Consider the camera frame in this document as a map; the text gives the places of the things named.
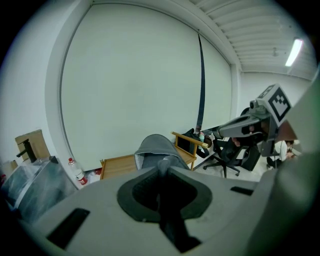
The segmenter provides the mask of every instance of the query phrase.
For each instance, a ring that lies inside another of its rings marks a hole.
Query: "office chair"
[[[236,176],[239,176],[240,170],[236,167],[242,164],[242,159],[237,159],[239,153],[243,149],[247,149],[248,146],[236,146],[232,138],[229,138],[228,141],[217,140],[213,141],[213,150],[218,154],[219,157],[212,155],[211,157],[216,159],[217,162],[213,164],[208,164],[203,167],[206,170],[208,167],[222,166],[224,177],[227,178],[227,167],[236,171]]]

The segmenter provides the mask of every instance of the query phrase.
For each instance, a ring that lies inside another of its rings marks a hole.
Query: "water bottle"
[[[88,182],[87,178],[85,177],[84,172],[81,170],[81,168],[78,166],[75,160],[73,160],[71,157],[69,158],[69,166],[73,172],[73,174],[76,176],[77,180],[82,184],[86,184]]]

